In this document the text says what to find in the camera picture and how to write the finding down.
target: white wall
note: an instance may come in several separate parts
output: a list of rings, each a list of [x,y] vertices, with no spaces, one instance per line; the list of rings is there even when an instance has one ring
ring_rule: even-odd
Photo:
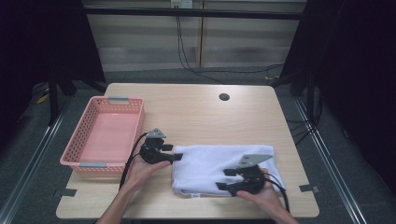
[[[160,0],[84,0],[86,6],[170,7]],[[193,1],[194,8],[301,12],[299,1]],[[182,67],[175,17],[89,15],[107,71]],[[180,18],[184,50],[192,67],[255,66],[283,63],[297,21]]]

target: black round hole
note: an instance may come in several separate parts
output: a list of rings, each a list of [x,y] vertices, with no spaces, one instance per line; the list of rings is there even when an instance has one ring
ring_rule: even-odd
[[[227,93],[222,93],[222,94],[219,95],[219,98],[222,101],[228,101],[228,100],[230,100],[230,95],[227,94]]]

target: table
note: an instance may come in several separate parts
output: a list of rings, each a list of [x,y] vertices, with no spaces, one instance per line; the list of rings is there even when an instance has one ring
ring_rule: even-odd
[[[228,101],[219,95],[227,93]],[[318,205],[307,185],[296,147],[273,88],[265,86],[113,83],[107,96],[145,101],[143,132],[160,128],[165,143],[188,145],[265,144],[275,148],[276,167],[284,180],[295,217],[315,217]],[[59,218],[98,218],[117,194],[120,175],[73,172],[56,214]],[[133,219],[266,218],[255,205],[238,197],[188,198],[171,188],[171,167],[152,176],[131,200],[124,217]]]

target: person's left hand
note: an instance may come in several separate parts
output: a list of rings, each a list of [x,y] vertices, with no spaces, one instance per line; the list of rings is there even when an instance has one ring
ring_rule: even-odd
[[[128,188],[140,189],[146,182],[147,178],[151,176],[155,171],[169,166],[169,161],[161,161],[155,164],[149,164],[145,162],[140,155],[134,157],[134,160],[129,167],[128,174],[125,178],[123,185]]]

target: white towel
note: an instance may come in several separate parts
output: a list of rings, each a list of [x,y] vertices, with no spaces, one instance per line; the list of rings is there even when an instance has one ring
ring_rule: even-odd
[[[226,176],[224,169],[235,169],[243,155],[263,154],[273,156],[272,159],[259,163],[267,168],[275,182],[284,188],[282,178],[275,166],[275,153],[272,146],[241,145],[241,146],[177,146],[175,153],[183,153],[181,161],[173,163],[173,184],[175,193],[204,194],[231,196],[227,190],[219,190],[216,182],[232,184],[240,182],[243,177]]]

